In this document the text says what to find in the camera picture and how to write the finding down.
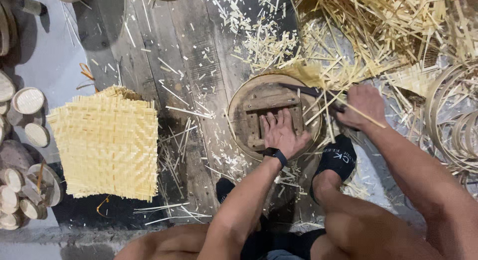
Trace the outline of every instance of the black sock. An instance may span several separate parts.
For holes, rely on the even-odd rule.
[[[234,189],[235,185],[226,178],[220,178],[216,183],[216,193],[220,204],[224,202],[229,193]]]
[[[341,134],[335,137],[336,143],[329,143],[322,152],[319,167],[311,179],[310,196],[317,203],[314,198],[314,191],[312,189],[312,181],[319,173],[325,170],[335,171],[342,181],[345,181],[355,168],[357,154],[350,138]]]

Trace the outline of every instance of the man's left arm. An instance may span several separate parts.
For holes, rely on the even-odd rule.
[[[292,130],[289,109],[261,116],[265,130],[266,147],[278,148],[289,159],[301,150],[310,139],[306,131],[296,136]],[[249,234],[259,221],[267,193],[281,170],[277,158],[266,156],[260,165],[229,193],[214,216],[207,232],[206,242],[198,260],[239,259]]]

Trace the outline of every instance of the smartwatch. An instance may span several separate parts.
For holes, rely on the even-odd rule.
[[[277,158],[281,162],[282,167],[285,167],[287,165],[287,159],[285,158],[281,150],[279,150],[278,148],[267,147],[266,150],[262,152],[262,154],[264,156]]]

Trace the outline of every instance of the hand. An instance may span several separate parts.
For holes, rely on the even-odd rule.
[[[302,131],[301,136],[296,136],[292,129],[292,116],[288,108],[278,111],[278,119],[271,113],[260,116],[264,124],[266,148],[278,148],[285,158],[293,157],[310,140],[310,133]]]
[[[362,113],[387,125],[385,105],[377,88],[371,85],[353,86],[347,94],[347,101]],[[371,127],[376,127],[372,122],[349,108],[346,108],[344,113],[337,113],[337,118],[347,126],[360,129],[363,132]]]

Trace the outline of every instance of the man's right arm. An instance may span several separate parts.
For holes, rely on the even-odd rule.
[[[387,125],[384,104],[372,86],[350,89],[349,104]],[[379,149],[400,189],[423,215],[429,242],[447,257],[478,253],[478,203],[450,172],[428,153],[388,126],[382,129],[356,112],[338,113],[344,124],[360,129]]]

